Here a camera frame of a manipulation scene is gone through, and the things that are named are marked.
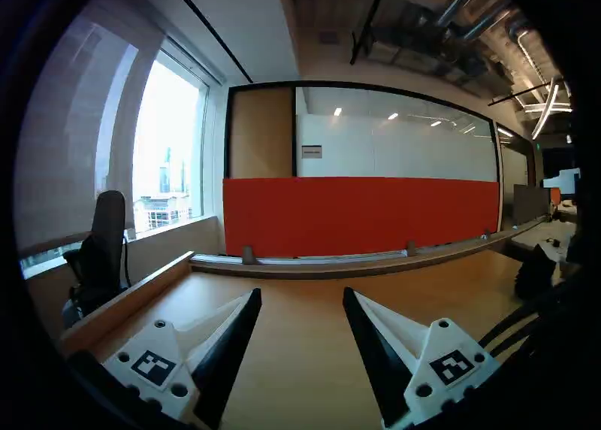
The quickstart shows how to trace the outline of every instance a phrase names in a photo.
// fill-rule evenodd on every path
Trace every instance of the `black cable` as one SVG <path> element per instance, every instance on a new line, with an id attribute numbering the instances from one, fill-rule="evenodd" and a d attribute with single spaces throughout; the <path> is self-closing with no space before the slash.
<path id="1" fill-rule="evenodd" d="M 544 304 L 547 304 L 551 301 L 556 301 L 565 293 L 565 291 L 569 289 L 569 285 L 571 283 L 571 281 L 561 283 L 539 297 L 526 302 L 513 313 L 509 314 L 505 319 L 501 320 L 501 322 L 497 323 L 486 335 L 484 335 L 484 337 L 482 337 L 478 344 L 480 344 L 482 347 L 486 347 L 490 342 L 492 342 L 493 339 L 501 335 L 505 330 L 509 329 L 529 315 L 538 312 Z"/>
<path id="2" fill-rule="evenodd" d="M 123 235 L 123 240 L 125 241 L 125 281 L 127 281 L 127 286 L 131 287 L 131 281 L 129 280 L 129 269 L 128 269 L 128 249 L 127 249 L 127 237 Z"/>
<path id="3" fill-rule="evenodd" d="M 496 357 L 500 355 L 502 352 L 509 349 L 513 344 L 516 344 L 525 337 L 530 336 L 530 333 L 535 331 L 541 325 L 541 322 L 542 319 L 540 317 L 531 320 L 529 323 L 517 330 L 513 335 L 509 336 L 507 339 L 493 348 L 490 351 L 491 356 Z"/>

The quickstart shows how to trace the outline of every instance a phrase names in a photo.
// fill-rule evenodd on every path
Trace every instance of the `chair backrest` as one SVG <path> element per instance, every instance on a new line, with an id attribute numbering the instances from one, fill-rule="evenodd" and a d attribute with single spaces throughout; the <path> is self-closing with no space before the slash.
<path id="1" fill-rule="evenodd" d="M 117 190 L 101 193 L 96 200 L 92 235 L 108 255 L 112 277 L 119 279 L 125 231 L 125 199 Z"/>

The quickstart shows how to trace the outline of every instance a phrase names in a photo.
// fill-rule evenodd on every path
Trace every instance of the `building outside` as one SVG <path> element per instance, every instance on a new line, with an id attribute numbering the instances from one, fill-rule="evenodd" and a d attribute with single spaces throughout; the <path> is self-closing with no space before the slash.
<path id="1" fill-rule="evenodd" d="M 181 223 L 192 218 L 192 204 L 187 192 L 160 192 L 141 196 L 134 203 L 136 232 Z"/>

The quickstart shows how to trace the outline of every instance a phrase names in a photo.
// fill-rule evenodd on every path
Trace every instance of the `white ceiling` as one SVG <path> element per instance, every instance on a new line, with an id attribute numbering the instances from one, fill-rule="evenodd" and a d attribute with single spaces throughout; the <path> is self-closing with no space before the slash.
<path id="1" fill-rule="evenodd" d="M 247 83 L 228 54 L 182 0 L 148 0 L 229 85 Z M 192 0 L 255 82 L 296 80 L 298 69 L 281 0 Z"/>
<path id="2" fill-rule="evenodd" d="M 330 87 L 305 87 L 302 90 L 307 113 L 313 115 L 334 115 L 336 108 L 342 108 L 345 117 L 372 117 L 387 119 L 399 114 L 397 121 L 410 121 L 430 125 L 437 120 L 442 123 L 440 129 L 463 131 L 471 125 L 476 128 L 471 135 L 490 135 L 486 120 L 419 98 L 395 95 L 393 93 L 374 92 L 362 89 L 338 89 Z"/>

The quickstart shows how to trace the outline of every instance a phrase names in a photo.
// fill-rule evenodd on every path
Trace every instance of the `desk surface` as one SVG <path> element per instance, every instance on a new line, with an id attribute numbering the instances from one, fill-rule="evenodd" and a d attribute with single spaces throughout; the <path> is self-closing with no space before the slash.
<path id="1" fill-rule="evenodd" d="M 512 243 L 527 250 L 533 250 L 537 244 L 540 244 L 549 259 L 559 262 L 565 260 L 569 240 L 575 231 L 575 223 L 553 220 L 552 222 L 540 223 L 534 228 L 515 236 L 512 238 Z M 558 248 L 553 247 L 552 243 L 547 242 L 548 239 L 558 239 L 560 246 Z"/>
<path id="2" fill-rule="evenodd" d="M 425 325 L 448 317 L 478 340 L 519 306 L 512 288 L 520 265 L 483 251 L 418 270 L 342 280 L 191 273 L 92 352 L 102 362 L 155 319 L 181 326 L 258 286 L 263 306 L 222 429 L 379 430 L 379 410 L 342 306 L 344 287 Z"/>

